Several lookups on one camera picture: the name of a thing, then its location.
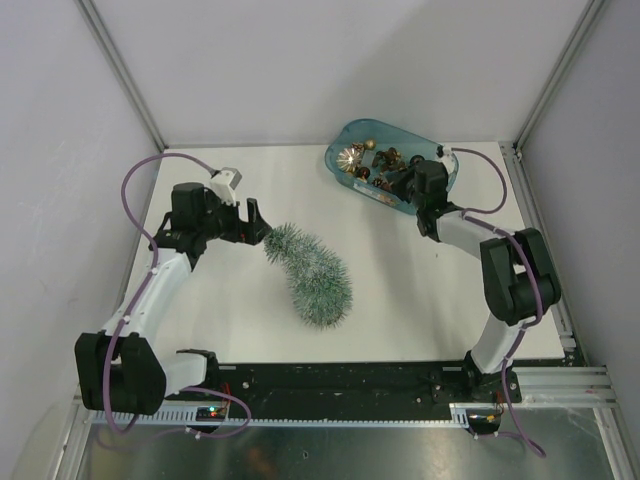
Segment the transparent bin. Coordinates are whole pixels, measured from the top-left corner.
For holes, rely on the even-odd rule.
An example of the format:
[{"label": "transparent bin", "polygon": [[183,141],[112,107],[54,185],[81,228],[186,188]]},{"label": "transparent bin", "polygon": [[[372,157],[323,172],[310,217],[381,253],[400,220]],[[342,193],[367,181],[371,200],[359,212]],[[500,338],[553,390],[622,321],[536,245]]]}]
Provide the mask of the transparent bin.
[{"label": "transparent bin", "polygon": [[[361,165],[369,168],[370,170],[368,180],[363,181],[357,178],[355,174],[342,171],[338,167],[337,160],[338,155],[344,149],[352,147],[354,143],[363,144],[368,139],[375,140],[376,146],[373,150],[364,150],[364,153],[362,154]],[[382,202],[396,210],[413,215],[416,213],[416,209],[413,205],[403,202],[383,188],[378,188],[372,185],[373,179],[381,175],[382,168],[380,164],[378,164],[377,167],[373,167],[376,152],[384,152],[390,147],[393,147],[401,154],[401,161],[404,161],[406,165],[409,165],[410,159],[414,155],[421,155],[426,160],[438,160],[438,157],[436,156],[438,146],[438,143],[432,142],[418,135],[414,135],[413,133],[409,133],[392,125],[388,125],[378,120],[363,118],[360,120],[354,120],[342,129],[338,138],[336,138],[329,148],[327,148],[324,161],[327,168],[335,175],[336,180],[345,187]],[[445,165],[449,172],[447,190],[451,190],[458,172],[457,159],[455,157],[453,157],[453,159],[455,161],[453,165]],[[386,172],[383,174],[386,178],[392,175],[392,172]]]}]

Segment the white table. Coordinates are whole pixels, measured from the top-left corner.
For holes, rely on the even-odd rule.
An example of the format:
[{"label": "white table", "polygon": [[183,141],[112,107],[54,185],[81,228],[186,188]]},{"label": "white table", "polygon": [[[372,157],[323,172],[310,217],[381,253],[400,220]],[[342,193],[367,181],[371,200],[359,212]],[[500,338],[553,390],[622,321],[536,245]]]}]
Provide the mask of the white table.
[{"label": "white table", "polygon": [[[508,178],[497,143],[460,143],[493,158]],[[159,354],[183,348],[215,351],[223,363],[438,361],[462,359],[477,342],[489,310],[480,263],[447,245],[422,238],[415,217],[338,184],[324,165],[325,146],[202,148],[181,150],[215,168],[235,167],[246,216],[247,197],[258,199],[272,226],[293,222],[318,234],[348,264],[354,308],[336,329],[317,331],[293,310],[285,275],[269,265],[261,246],[209,243],[174,298],[156,341]],[[482,159],[459,154],[451,199],[490,208],[500,183]],[[162,162],[145,227],[155,232],[181,182],[208,184],[195,164]],[[509,198],[490,221],[524,227],[511,184]],[[144,270],[142,241],[132,279]],[[551,313],[530,330],[517,358],[563,356]]]}]

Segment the purple cable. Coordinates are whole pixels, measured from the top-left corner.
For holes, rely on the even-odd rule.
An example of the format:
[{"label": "purple cable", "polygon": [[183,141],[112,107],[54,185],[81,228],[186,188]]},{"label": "purple cable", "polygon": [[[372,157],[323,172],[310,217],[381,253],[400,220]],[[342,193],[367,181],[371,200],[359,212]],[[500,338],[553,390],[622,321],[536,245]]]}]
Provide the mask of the purple cable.
[{"label": "purple cable", "polygon": [[[479,208],[465,208],[465,209],[462,210],[462,219],[463,220],[467,220],[468,222],[471,222],[471,223],[473,223],[475,225],[478,225],[479,227],[482,227],[482,228],[485,228],[487,230],[490,230],[491,232],[497,233],[498,235],[501,235],[504,238],[506,238],[509,241],[509,243],[511,243],[513,248],[516,250],[518,256],[520,257],[520,260],[522,261],[522,265],[524,266],[525,272],[527,274],[527,278],[528,278],[529,282],[531,283],[531,288],[533,289],[533,295],[534,295],[535,302],[536,302],[536,317],[535,317],[535,320],[533,320],[531,322],[528,322],[528,323],[525,323],[525,324],[522,325],[522,327],[520,329],[520,332],[518,332],[518,336],[516,337],[516,340],[513,342],[513,345],[511,346],[511,348],[507,352],[507,355],[504,357],[504,359],[502,361],[502,368],[500,370],[500,378],[502,380],[502,390],[504,392],[504,396],[505,396],[505,400],[507,402],[507,406],[509,407],[509,413],[511,414],[511,418],[513,419],[513,423],[516,426],[516,429],[518,430],[518,433],[514,433],[514,432],[499,432],[498,433],[498,437],[521,439],[531,449],[531,451],[534,454],[536,454],[540,458],[546,458],[547,457],[547,453],[544,451],[544,449],[540,445],[538,445],[536,442],[531,440],[529,438],[529,436],[526,434],[526,432],[524,431],[524,429],[522,428],[522,424],[520,422],[520,418],[518,417],[518,415],[516,414],[515,410],[513,409],[513,405],[512,405],[512,402],[511,402],[511,396],[509,394],[509,388],[507,386],[507,368],[508,368],[508,365],[509,365],[509,360],[511,360],[513,355],[516,353],[516,350],[518,350],[518,347],[522,343],[525,331],[528,328],[531,328],[531,327],[533,327],[535,325],[538,325],[542,321],[542,315],[543,315],[544,312],[543,312],[543,307],[542,307],[542,296],[540,295],[540,289],[538,288],[538,283],[536,282],[536,278],[535,278],[535,275],[533,273],[533,268],[531,268],[531,264],[529,263],[529,260],[527,259],[526,255],[524,253],[524,250],[522,250],[522,247],[516,241],[516,239],[509,232],[506,232],[505,230],[502,230],[501,228],[497,228],[496,226],[491,225],[490,223],[485,222],[483,220],[480,220],[478,218],[467,216],[467,213],[469,213],[469,212],[482,213],[482,214],[492,214],[492,213],[496,213],[496,212],[500,211],[502,209],[502,207],[504,207],[504,205],[505,205],[505,203],[507,201],[507,181],[506,181],[502,171],[498,167],[498,165],[493,160],[491,160],[491,158],[489,158],[488,156],[484,155],[483,153],[477,152],[475,150],[466,149],[466,148],[453,148],[452,151],[454,151],[454,152],[471,153],[471,154],[477,155],[477,156],[485,159],[487,162],[489,162],[489,164],[491,164],[491,166],[494,168],[494,170],[498,173],[498,177],[500,177],[500,183],[502,184],[502,200],[500,201],[500,204],[496,208],[493,208],[491,210],[482,210],[482,209],[479,209]],[[494,437],[494,435],[480,435],[479,437],[487,438],[487,437]]]},{"label": "purple cable", "polygon": [[102,370],[102,401],[104,402],[104,413],[107,418],[107,423],[109,424],[109,427],[111,427],[111,430],[113,430],[115,433],[119,435],[124,435],[125,433],[127,433],[131,429],[131,427],[133,427],[133,425],[135,424],[136,420],[138,419],[138,416],[137,415],[134,416],[131,419],[131,422],[129,422],[129,425],[127,425],[124,429],[116,425],[116,422],[113,419],[113,411],[111,410],[111,398],[110,398],[111,362],[113,362],[113,356],[115,353],[116,344],[118,342],[118,337],[120,336],[120,333],[122,332],[122,329],[126,324],[125,317],[131,314],[134,307],[136,306],[136,303],[138,303],[138,300],[140,300],[140,297],[144,293],[145,289],[147,288],[147,285],[149,285],[149,282],[153,277],[152,270],[158,265],[158,245],[153,239],[153,236],[151,236],[151,234],[144,229],[142,224],[133,215],[133,212],[131,212],[131,208],[129,208],[129,203],[127,202],[127,185],[129,184],[129,180],[131,179],[133,174],[140,167],[142,167],[143,165],[146,165],[147,163],[155,162],[156,160],[160,160],[162,158],[168,158],[168,157],[179,157],[179,158],[186,158],[187,160],[191,160],[192,162],[200,165],[202,168],[207,170],[211,174],[211,176],[218,173],[218,170],[211,168],[202,160],[199,160],[196,157],[192,157],[191,155],[187,155],[185,153],[159,153],[157,155],[153,155],[151,157],[145,158],[144,160],[141,160],[138,163],[136,163],[133,167],[131,167],[131,170],[127,172],[127,174],[124,177],[124,180],[122,181],[122,186],[120,187],[120,198],[122,199],[122,206],[124,207],[124,211],[127,214],[127,217],[129,217],[129,220],[131,221],[131,223],[133,223],[133,226],[136,227],[136,229],[147,240],[149,240],[149,243],[151,244],[151,248],[153,250],[153,259],[151,261],[151,268],[149,269],[149,271],[147,272],[147,275],[144,277],[144,280],[142,281],[142,283],[136,290],[135,294],[131,298],[131,302],[129,302],[129,305],[127,305],[124,311],[124,314],[122,315],[123,318],[121,318],[118,321],[118,324],[116,325],[113,335],[111,336],[111,340],[109,341],[109,346],[107,347],[107,356],[105,358],[104,368]]},{"label": "purple cable", "polygon": [[207,394],[210,394],[210,395],[215,395],[217,397],[225,398],[227,400],[235,402],[235,403],[237,403],[238,405],[240,405],[244,409],[245,413],[247,414],[247,418],[242,423],[242,425],[240,425],[238,428],[236,428],[234,430],[231,430],[230,432],[226,432],[226,433],[217,433],[217,434],[216,433],[205,433],[205,432],[200,432],[198,430],[186,429],[186,428],[183,428],[183,427],[169,428],[167,430],[163,430],[161,432],[156,433],[155,435],[152,435],[152,436],[144,439],[142,442],[137,443],[136,445],[131,445],[131,446],[127,446],[127,447],[120,447],[120,446],[116,446],[116,445],[107,445],[106,443],[104,443],[102,441],[102,439],[100,438],[100,432],[98,432],[98,434],[96,435],[96,442],[102,448],[105,448],[107,450],[114,450],[114,451],[124,452],[124,451],[136,450],[138,448],[144,447],[148,443],[154,442],[158,438],[164,437],[165,435],[168,435],[170,433],[183,433],[183,432],[185,432],[185,433],[192,433],[194,435],[200,434],[201,437],[206,437],[206,438],[229,438],[229,437],[232,437],[232,436],[237,435],[238,433],[242,432],[244,429],[246,429],[249,426],[249,422],[251,422],[251,410],[249,409],[249,406],[246,403],[244,403],[242,400],[240,400],[239,398],[234,397],[233,395],[227,395],[226,393],[218,392],[216,390],[209,390],[207,388],[201,388],[201,387],[186,387],[186,388],[183,388],[181,391],[182,392],[207,393]]}]

